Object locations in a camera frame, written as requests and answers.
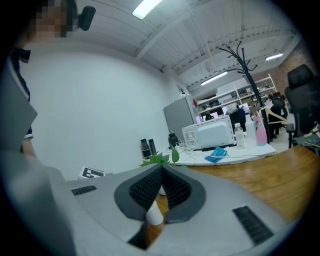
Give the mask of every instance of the refrigerator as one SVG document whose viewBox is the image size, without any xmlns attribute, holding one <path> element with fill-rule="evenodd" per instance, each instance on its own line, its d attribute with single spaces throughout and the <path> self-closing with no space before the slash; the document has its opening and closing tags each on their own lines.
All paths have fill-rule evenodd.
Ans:
<svg viewBox="0 0 320 256">
<path fill-rule="evenodd" d="M 178 139 L 184 141 L 182 128 L 203 122 L 197 101 L 190 95 L 178 99 L 164 109 L 166 123 L 170 133 L 175 133 Z"/>
</svg>

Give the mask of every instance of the pink bottle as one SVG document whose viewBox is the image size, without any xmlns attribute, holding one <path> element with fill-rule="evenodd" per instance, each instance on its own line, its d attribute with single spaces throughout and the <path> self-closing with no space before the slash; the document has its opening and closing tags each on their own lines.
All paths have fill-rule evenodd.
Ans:
<svg viewBox="0 0 320 256">
<path fill-rule="evenodd" d="M 264 146 L 267 145 L 267 132 L 264 127 L 264 123 L 262 122 L 262 118 L 259 116 L 255 116 L 254 120 L 258 123 L 258 127 L 256 129 L 256 145 L 257 146 Z"/>
</svg>

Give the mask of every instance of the ceiling light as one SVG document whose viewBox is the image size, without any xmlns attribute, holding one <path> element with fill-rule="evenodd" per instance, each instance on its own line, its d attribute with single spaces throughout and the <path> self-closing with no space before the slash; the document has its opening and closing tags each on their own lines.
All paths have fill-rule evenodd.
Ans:
<svg viewBox="0 0 320 256">
<path fill-rule="evenodd" d="M 220 77 L 223 77 L 223 76 L 226 75 L 227 73 L 228 73 L 228 71 L 223 72 L 223 73 L 221 73 L 221 74 L 218 74 L 218 75 L 210 78 L 209 80 L 202 82 L 201 85 L 204 86 L 204 85 L 206 85 L 207 83 L 212 82 L 213 80 L 216 80 L 216 79 L 218 79 L 218 78 L 220 78 Z"/>
<path fill-rule="evenodd" d="M 276 54 L 276 55 L 273 55 L 273 56 L 266 57 L 265 60 L 269 61 L 269 60 L 272 60 L 272 59 L 275 59 L 275 58 L 280 58 L 282 55 L 284 55 L 284 54 L 283 53 L 279 53 L 279 54 Z"/>
<path fill-rule="evenodd" d="M 146 15 L 155 8 L 162 0 L 143 0 L 137 8 L 132 12 L 132 15 L 139 19 L 143 19 Z"/>
</svg>

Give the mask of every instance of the box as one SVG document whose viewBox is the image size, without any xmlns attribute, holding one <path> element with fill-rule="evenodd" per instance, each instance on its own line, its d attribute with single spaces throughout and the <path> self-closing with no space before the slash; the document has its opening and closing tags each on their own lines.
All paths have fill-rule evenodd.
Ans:
<svg viewBox="0 0 320 256">
<path fill-rule="evenodd" d="M 78 176 L 78 180 L 92 179 L 106 176 L 103 170 L 97 170 L 89 167 L 82 167 L 82 170 Z"/>
</svg>

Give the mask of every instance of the face mask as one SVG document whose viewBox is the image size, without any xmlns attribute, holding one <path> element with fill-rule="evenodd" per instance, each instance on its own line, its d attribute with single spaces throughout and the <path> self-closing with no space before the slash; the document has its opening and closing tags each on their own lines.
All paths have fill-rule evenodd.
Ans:
<svg viewBox="0 0 320 256">
<path fill-rule="evenodd" d="M 226 150 L 221 147 L 216 147 L 215 150 L 210 154 L 210 156 L 206 156 L 204 159 L 211 163 L 217 163 L 222 159 L 220 157 L 226 156 L 228 156 L 228 152 Z"/>
</svg>

